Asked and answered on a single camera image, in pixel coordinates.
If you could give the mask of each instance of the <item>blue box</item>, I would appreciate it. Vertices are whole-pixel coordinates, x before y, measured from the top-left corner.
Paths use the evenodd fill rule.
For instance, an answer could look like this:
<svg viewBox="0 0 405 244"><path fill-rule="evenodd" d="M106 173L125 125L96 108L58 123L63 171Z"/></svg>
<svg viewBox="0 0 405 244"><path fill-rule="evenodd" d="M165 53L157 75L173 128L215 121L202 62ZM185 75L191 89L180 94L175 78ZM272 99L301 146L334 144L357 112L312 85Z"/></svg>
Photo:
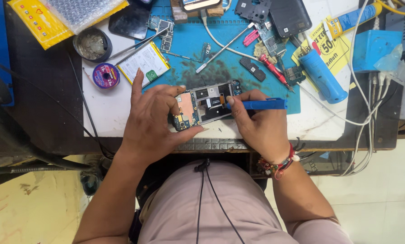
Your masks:
<svg viewBox="0 0 405 244"><path fill-rule="evenodd" d="M369 30L356 35L353 70L357 73L378 71L374 64L401 44L401 31Z"/></svg>

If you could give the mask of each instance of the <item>blue silicone repair mat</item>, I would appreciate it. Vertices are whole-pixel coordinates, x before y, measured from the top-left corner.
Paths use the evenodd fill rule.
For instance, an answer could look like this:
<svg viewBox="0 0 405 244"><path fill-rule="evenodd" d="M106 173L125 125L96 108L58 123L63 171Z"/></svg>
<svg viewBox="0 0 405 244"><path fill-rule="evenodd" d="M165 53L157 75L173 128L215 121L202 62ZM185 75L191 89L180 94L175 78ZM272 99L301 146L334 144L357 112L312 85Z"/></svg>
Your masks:
<svg viewBox="0 0 405 244"><path fill-rule="evenodd" d="M247 25L249 25L249 21L247 19L243 19L239 15L234 14L237 1L238 0L232 0L230 9L225 12L224 16L221 18L207 18L207 25L210 32L216 38L216 40L222 44L227 44L230 42L235 36L243 31ZM154 0L151 15L158 16L160 19L164 20L173 19L170 0ZM253 30L255 30L254 27L247 30L229 47L241 53L252 56L254 53L254 45L257 43L257 41L254 41L248 47L245 47L243 45L243 40L245 36ZM147 32L147 37L154 34L155 31L149 30ZM158 48L161 47L160 38L156 38L154 42ZM191 17L188 18L187 23L176 24L174 26L171 52L199 60L204 42L211 44L212 49L210 53L216 53L221 50L221 47L217 45L208 35L202 20L198 17ZM285 68L290 68L296 65L291 59L291 56L295 50L296 47L291 42L286 44L286 54L282 58ZM259 89L270 97L287 99L287 114L300 113L299 87L293 87L296 94L289 92L286 87L276 79L275 75L273 75L260 62L251 60L251 62L257 64L258 67L264 73L266 73L266 79L263 82L258 81L239 63L242 56L228 50L225 50L214 60L212 60L199 74L197 74L195 70L198 69L202 63L175 57L166 53L163 53L163 56L169 59L171 69L154 80L150 85L146 86L144 90L159 84L186 85L187 89L194 89L237 79L241 81L243 92L252 89Z"/></svg>

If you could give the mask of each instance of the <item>pink shirt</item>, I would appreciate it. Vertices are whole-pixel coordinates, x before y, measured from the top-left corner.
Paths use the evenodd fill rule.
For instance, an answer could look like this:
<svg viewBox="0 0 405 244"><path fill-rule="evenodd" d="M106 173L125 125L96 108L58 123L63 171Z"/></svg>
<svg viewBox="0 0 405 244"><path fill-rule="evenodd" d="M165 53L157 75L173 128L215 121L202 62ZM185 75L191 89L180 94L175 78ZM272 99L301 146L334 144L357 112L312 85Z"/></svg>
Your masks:
<svg viewBox="0 0 405 244"><path fill-rule="evenodd" d="M195 243L202 174L190 163L174 172L144 206L139 244ZM352 244L347 233L329 220L300 225L293 236L281 224L261 188L231 163L211 162L210 179L219 200L245 243ZM222 213L207 174L202 191L201 244L241 243Z"/></svg>

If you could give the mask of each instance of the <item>hand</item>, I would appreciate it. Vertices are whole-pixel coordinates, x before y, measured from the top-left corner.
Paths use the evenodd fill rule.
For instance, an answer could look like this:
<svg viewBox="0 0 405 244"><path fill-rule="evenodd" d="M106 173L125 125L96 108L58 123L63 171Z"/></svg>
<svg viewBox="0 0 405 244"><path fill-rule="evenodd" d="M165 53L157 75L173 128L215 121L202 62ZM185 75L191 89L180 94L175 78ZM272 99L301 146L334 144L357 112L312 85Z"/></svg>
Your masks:
<svg viewBox="0 0 405 244"><path fill-rule="evenodd" d="M286 110L255 110L249 118L242 101L259 101L269 98L259 90L237 96L226 97L231 105L238 131L244 141L271 164L280 164L290 154L290 143L286 134Z"/></svg>
<svg viewBox="0 0 405 244"><path fill-rule="evenodd" d="M168 113L180 114L175 97L186 87L158 85L142 94L143 79L144 74L138 69L132 85L130 115L117 154L126 158L126 162L138 164L145 170L149 164L171 153L204 128L194 126L176 133L168 130Z"/></svg>

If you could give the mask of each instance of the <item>fingernail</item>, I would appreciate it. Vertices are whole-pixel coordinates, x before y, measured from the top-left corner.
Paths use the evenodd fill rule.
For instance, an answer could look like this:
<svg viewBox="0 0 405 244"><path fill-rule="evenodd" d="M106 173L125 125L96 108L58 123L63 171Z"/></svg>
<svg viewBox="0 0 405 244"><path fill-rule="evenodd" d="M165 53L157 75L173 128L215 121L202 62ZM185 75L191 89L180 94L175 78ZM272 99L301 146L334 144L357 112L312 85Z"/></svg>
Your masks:
<svg viewBox="0 0 405 244"><path fill-rule="evenodd" d="M234 105L234 99L231 96L227 96L227 101L230 104L230 106Z"/></svg>

